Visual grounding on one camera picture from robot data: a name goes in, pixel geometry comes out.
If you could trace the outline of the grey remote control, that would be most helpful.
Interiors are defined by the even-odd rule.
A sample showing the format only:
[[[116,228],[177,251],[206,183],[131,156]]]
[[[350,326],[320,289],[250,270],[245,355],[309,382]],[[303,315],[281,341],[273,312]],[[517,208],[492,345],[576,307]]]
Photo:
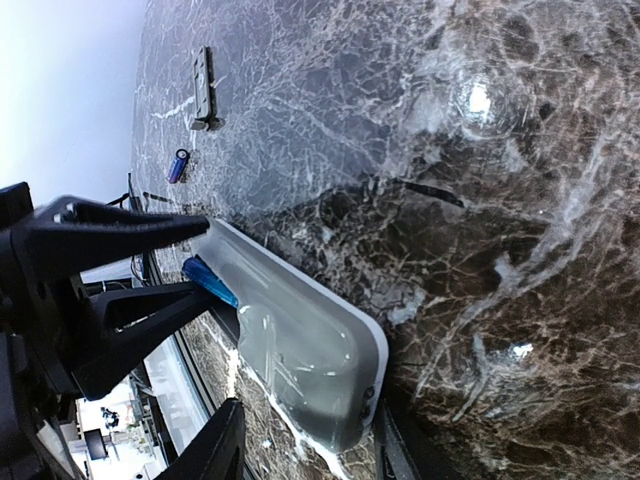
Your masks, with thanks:
[[[294,425],[338,453],[369,430],[389,347],[380,325],[220,219],[199,256],[237,297],[237,349]]]

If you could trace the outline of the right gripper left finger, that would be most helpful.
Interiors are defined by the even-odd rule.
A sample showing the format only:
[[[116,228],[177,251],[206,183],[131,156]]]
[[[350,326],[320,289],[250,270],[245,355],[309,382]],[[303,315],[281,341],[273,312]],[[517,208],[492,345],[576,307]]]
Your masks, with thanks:
[[[244,457],[244,406],[240,400],[228,398],[182,454],[167,467],[167,478],[242,479]]]

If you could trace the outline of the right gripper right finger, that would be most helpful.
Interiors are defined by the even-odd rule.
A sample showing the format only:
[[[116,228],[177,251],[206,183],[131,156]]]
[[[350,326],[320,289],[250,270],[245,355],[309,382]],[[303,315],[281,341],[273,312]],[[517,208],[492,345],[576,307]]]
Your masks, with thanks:
[[[373,427],[376,479],[419,479],[407,414],[381,400]]]

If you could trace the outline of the purple AAA battery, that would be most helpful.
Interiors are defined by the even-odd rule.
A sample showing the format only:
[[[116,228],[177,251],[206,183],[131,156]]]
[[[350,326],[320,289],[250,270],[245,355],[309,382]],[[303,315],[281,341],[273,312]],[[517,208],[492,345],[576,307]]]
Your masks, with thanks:
[[[169,184],[176,184],[181,179],[189,159],[190,153],[188,150],[178,149],[175,152],[167,174],[167,181]]]

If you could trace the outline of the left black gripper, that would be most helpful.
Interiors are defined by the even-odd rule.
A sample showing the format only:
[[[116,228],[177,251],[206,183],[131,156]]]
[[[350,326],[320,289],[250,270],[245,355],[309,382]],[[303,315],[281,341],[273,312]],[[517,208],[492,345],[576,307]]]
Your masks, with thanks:
[[[15,245],[17,227],[34,211],[29,186],[1,189],[1,477],[82,479],[58,422],[60,396],[46,371],[40,300]],[[206,233],[206,217],[148,214],[63,196],[29,219],[29,263],[37,275],[74,275]],[[213,296],[193,282],[163,284],[193,293],[187,324]],[[162,342],[170,319],[143,312],[133,289],[90,297],[74,335],[74,380],[99,400]]]

